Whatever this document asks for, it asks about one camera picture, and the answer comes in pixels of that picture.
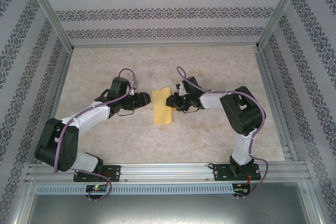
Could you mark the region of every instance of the beige floor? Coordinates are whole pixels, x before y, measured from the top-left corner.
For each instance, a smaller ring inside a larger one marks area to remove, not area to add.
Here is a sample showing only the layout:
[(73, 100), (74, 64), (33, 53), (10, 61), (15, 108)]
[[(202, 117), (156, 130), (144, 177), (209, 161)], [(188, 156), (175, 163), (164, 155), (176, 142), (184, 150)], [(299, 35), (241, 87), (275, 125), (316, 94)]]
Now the beige floor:
[[(121, 68), (130, 67), (139, 81), (137, 92), (170, 86), (181, 78), (176, 66), (195, 76), (206, 89), (247, 86), (265, 108), (267, 119), (255, 140), (253, 154), (269, 161), (284, 155), (272, 119), (252, 47), (156, 47), (75, 49), (58, 106), (65, 118), (91, 104), (110, 88)], [(131, 79), (129, 73), (123, 77)], [(224, 111), (202, 110), (184, 114), (173, 111), (173, 123), (155, 126), (149, 104), (132, 116), (114, 116), (90, 129), (79, 150), (105, 163), (227, 162), (234, 148), (235, 132)]]

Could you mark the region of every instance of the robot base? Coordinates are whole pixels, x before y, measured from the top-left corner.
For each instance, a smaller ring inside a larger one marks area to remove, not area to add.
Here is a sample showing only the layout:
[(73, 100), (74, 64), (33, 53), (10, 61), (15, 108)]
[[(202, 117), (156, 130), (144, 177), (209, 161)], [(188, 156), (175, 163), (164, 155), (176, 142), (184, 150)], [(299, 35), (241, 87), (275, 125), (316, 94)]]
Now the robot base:
[[(100, 174), (108, 177), (111, 182), (119, 182), (120, 169), (120, 165), (103, 165), (102, 172), (100, 172)], [(74, 182), (106, 182), (106, 179), (85, 173), (75, 172)]]
[(249, 169), (236, 175), (232, 172), (230, 164), (209, 164), (209, 168), (214, 171), (215, 181), (248, 180), (248, 175), (250, 175), (250, 180), (261, 180), (258, 164), (251, 164)]

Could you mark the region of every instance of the aluminum frame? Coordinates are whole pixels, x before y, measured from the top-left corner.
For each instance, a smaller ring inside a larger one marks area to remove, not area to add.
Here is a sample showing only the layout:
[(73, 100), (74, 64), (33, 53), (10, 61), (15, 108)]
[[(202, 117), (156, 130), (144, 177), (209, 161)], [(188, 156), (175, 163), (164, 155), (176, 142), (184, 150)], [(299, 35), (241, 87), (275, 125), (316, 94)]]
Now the aluminum frame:
[(276, 126), (280, 142), (281, 144), (288, 146), (290, 157), (286, 157), (285, 152), (283, 154), (285, 158), (297, 161), (299, 159), (297, 157), (293, 141), (290, 137), (285, 117), (283, 116), (283, 112), (281, 109), (281, 105), (277, 96), (275, 86), (271, 81), (272, 77), (267, 67), (264, 53), (257, 47), (254, 47), (254, 54), (259, 68), (260, 76), (264, 84), (267, 100), (269, 102), (269, 107), (272, 112), (274, 124)]
[(114, 48), (114, 47), (223, 47), (253, 46), (255, 42), (181, 42), (181, 43), (137, 43), (137, 44), (81, 44), (74, 48)]
[(282, 14), (284, 13), (288, 3), (290, 0), (280, 0), (275, 8), (274, 12), (272, 13), (264, 31), (261, 34), (260, 40), (258, 42), (258, 48), (264, 48), (265, 44), (267, 43), (270, 35), (272, 34), (275, 26), (277, 25), (279, 19), (281, 18)]
[(50, 23), (52, 24), (54, 30), (56, 31), (58, 37), (62, 41), (62, 44), (66, 48), (67, 52), (72, 52), (73, 44), (66, 30), (64, 29), (61, 21), (57, 17), (57, 14), (53, 9), (53, 6), (51, 5), (50, 1), (49, 0), (37, 0), (37, 1), (39, 2), (41, 8), (43, 9)]
[(56, 97), (55, 97), (55, 100), (54, 100), (54, 106), (51, 108), (51, 114), (50, 114), (51, 118), (56, 116), (58, 104), (59, 104), (59, 101), (61, 100), (61, 95), (62, 95), (65, 79), (66, 79), (66, 76), (68, 74), (68, 70), (69, 70), (69, 67), (70, 67), (71, 58), (72, 58), (72, 51), (68, 52), (67, 60), (66, 60), (66, 63), (65, 63), (65, 69), (64, 69), (64, 72), (61, 76), (61, 81), (60, 81), (60, 84), (59, 84), (59, 88), (57, 90), (57, 94), (56, 94)]
[[(261, 175), (266, 165), (258, 163)], [(160, 184), (232, 184), (246, 181), (214, 181), (213, 171), (208, 163), (158, 163), (158, 164), (118, 164), (121, 165), (120, 181), (117, 185), (160, 185)], [(12, 223), (27, 223), (34, 197), (42, 185), (92, 185), (75, 183), (74, 171), (54, 174), (47, 164), (31, 164), (23, 185), (18, 206)], [(299, 185), (310, 223), (325, 223), (317, 195), (304, 161), (269, 162), (269, 173), (264, 183), (296, 182)]]

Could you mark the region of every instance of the damask pattern wall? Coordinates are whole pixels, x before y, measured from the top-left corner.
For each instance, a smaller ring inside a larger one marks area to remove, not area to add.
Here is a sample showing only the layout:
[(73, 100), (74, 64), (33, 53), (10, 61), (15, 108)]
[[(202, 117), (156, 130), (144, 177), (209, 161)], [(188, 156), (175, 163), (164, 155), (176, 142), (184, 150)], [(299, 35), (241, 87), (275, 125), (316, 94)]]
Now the damask pattern wall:
[(0, 1), (0, 223), (10, 219), (67, 51), (37, 0)]
[(291, 0), (264, 48), (301, 160), (336, 223), (336, 0)]
[(279, 0), (50, 0), (75, 46), (257, 42)]

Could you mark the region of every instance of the metal vent grille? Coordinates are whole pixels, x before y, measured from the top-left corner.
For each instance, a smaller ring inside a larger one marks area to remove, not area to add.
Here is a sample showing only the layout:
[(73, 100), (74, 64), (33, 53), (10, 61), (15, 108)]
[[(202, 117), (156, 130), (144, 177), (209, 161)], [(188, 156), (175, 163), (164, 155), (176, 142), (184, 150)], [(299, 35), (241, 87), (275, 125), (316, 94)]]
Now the metal vent grille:
[(46, 185), (39, 186), (37, 195), (83, 195), (85, 185)]
[[(83, 195), (86, 185), (39, 186), (37, 195)], [(112, 185), (114, 195), (232, 194), (232, 184)]]

